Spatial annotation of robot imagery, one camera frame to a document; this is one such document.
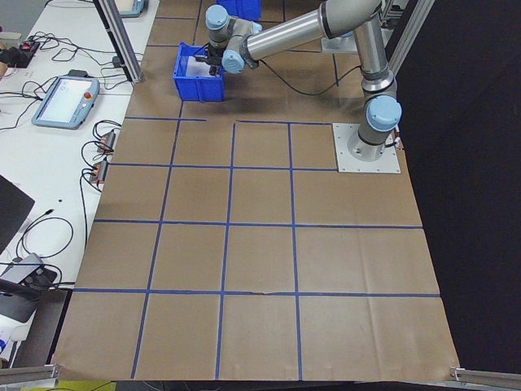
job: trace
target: white table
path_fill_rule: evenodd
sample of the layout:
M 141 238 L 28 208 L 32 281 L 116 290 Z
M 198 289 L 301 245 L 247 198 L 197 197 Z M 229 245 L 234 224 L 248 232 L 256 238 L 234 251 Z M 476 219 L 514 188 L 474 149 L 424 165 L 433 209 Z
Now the white table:
M 142 16 L 123 19 L 125 29 L 136 53 L 143 54 L 147 47 L 148 36 L 154 23 L 158 6 L 159 0 L 150 0 L 148 9 L 144 11 Z M 87 3 L 71 0 L 54 0 L 44 9 L 29 35 L 38 32 L 53 33 L 58 38 L 68 38 L 78 46 L 98 51 L 114 51 L 107 32 L 99 19 L 98 12 L 93 5 Z M 55 49 L 37 51 L 31 64 L 26 69 L 16 69 L 12 76 L 4 77 L 0 80 L 0 91 L 20 91 L 26 81 L 35 81 L 42 84 L 54 76 L 67 74 L 71 69 L 87 71 L 93 77 L 102 76 L 101 68 L 103 67 L 81 52 L 78 52 L 72 61 L 53 61 L 51 58 L 62 48 L 72 47 L 61 44 Z M 70 52 L 65 51 L 59 58 L 66 59 L 70 54 Z M 116 53 L 93 52 L 90 52 L 90 54 L 101 64 L 110 62 L 112 57 L 116 55 Z M 103 75 L 122 73 L 122 69 L 106 70 L 103 72 Z M 110 77 L 106 80 L 110 89 L 114 84 L 124 81 L 126 78 L 125 76 Z M 113 89 L 106 90 L 103 81 L 101 81 L 100 94 L 132 94 L 132 85 L 126 82 Z
M 150 0 L 148 9 L 136 19 L 125 19 L 124 24 L 136 53 L 144 53 L 151 26 L 159 6 L 159 0 Z M 31 34 L 38 31 L 53 33 L 56 37 L 70 38 L 79 46 L 100 51 L 113 51 L 112 44 L 99 19 L 98 12 L 90 4 L 70 0 L 54 0 L 42 12 Z M 43 83 L 47 79 L 66 74 L 70 69 L 81 69 L 90 75 L 101 76 L 100 66 L 86 55 L 78 53 L 73 61 L 57 63 L 51 57 L 60 47 L 49 51 L 38 51 L 27 69 L 18 69 L 0 81 L 0 91 L 21 91 L 26 81 Z M 110 61 L 113 54 L 92 54 L 99 62 Z M 106 74 L 122 72 L 120 69 Z M 108 86 L 125 80 L 124 77 L 107 79 Z M 84 124 L 78 130 L 61 130 L 37 127 L 31 123 L 31 117 L 39 103 L 35 103 L 21 118 L 13 130 L 0 130 L 0 174 L 13 182 L 22 191 L 35 199 L 28 221 L 18 235 L 0 253 L 0 261 L 9 262 L 15 256 L 15 246 L 21 237 L 21 231 L 35 218 L 48 209 L 55 211 L 50 217 L 63 217 L 74 227 L 72 242 L 65 251 L 46 259 L 46 263 L 58 266 L 63 271 L 63 281 L 75 281 L 84 252 L 85 228 L 81 207 L 79 178 L 85 162 L 81 159 L 81 147 L 93 140 L 92 127 L 97 121 L 112 120 L 119 123 L 125 118 L 126 108 L 132 94 L 130 83 L 124 83 L 113 90 L 105 90 L 103 81 L 100 95 Z M 23 98 L 5 98 L 0 95 L 0 127 L 11 126 L 16 118 L 32 100 Z M 109 131 L 113 126 L 99 126 L 100 133 Z M 88 159 L 94 157 L 96 146 L 85 148 Z M 92 224 L 98 207 L 100 194 L 84 183 L 85 208 L 88 229 Z M 44 222 L 34 228 L 27 236 L 27 245 L 31 251 L 45 255 L 54 253 L 68 241 L 70 228 L 58 221 Z M 0 315 L 0 327 L 17 327 L 15 338 L 23 340 L 30 328 L 32 319 L 27 323 Z M 12 343 L 0 357 L 8 358 Z

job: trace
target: power adapter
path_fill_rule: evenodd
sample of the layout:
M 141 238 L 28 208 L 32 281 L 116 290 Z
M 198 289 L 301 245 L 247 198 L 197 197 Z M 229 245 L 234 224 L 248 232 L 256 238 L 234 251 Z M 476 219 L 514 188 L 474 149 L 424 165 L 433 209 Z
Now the power adapter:
M 117 55 L 112 57 L 112 65 L 114 65 L 114 68 L 121 68 L 121 60 Z
M 90 183 L 95 183 L 97 185 L 105 183 L 108 172 L 108 161 L 106 159 L 107 158 L 94 165 L 94 172 L 89 178 Z
M 100 144 L 98 145 L 98 153 L 110 155 L 114 152 L 114 144 L 116 144 L 116 132 L 111 130 L 110 132 L 105 133 L 103 136 L 101 136 L 99 142 Z

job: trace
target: white object in bin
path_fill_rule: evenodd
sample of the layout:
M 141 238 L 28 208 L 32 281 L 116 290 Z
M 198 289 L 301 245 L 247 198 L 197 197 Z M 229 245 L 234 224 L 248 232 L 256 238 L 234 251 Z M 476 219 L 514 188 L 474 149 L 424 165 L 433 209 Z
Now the white object in bin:
M 206 63 L 200 63 L 194 57 L 188 58 L 188 64 L 186 65 L 187 77 L 212 77 L 210 75 L 210 65 Z

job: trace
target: metal bracket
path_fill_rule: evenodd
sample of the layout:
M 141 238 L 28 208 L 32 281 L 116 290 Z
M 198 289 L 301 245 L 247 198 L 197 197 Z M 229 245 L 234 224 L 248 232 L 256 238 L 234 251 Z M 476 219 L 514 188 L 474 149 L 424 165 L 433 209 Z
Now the metal bracket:
M 491 385 L 506 389 L 521 389 L 521 375 L 513 373 L 468 371 L 465 368 L 450 368 L 450 375 L 462 383 Z
M 58 377 L 59 366 L 11 368 L 0 371 L 0 384 L 25 383 L 27 381 L 54 379 Z
M 333 124 L 335 136 L 336 161 L 340 173 L 400 174 L 400 163 L 394 147 L 385 148 L 383 155 L 376 161 L 362 161 L 348 150 L 348 140 L 358 131 L 360 124 Z M 387 138 L 392 143 L 392 136 Z

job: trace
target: tablet screen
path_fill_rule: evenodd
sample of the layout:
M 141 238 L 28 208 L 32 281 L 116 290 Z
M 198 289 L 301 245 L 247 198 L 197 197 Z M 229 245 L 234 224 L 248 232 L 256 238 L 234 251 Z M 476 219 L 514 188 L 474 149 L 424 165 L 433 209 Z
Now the tablet screen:
M 63 123 L 70 122 L 83 98 L 83 94 L 90 88 L 91 84 L 92 81 L 87 80 L 61 80 L 55 87 L 53 95 L 47 101 L 39 119 Z

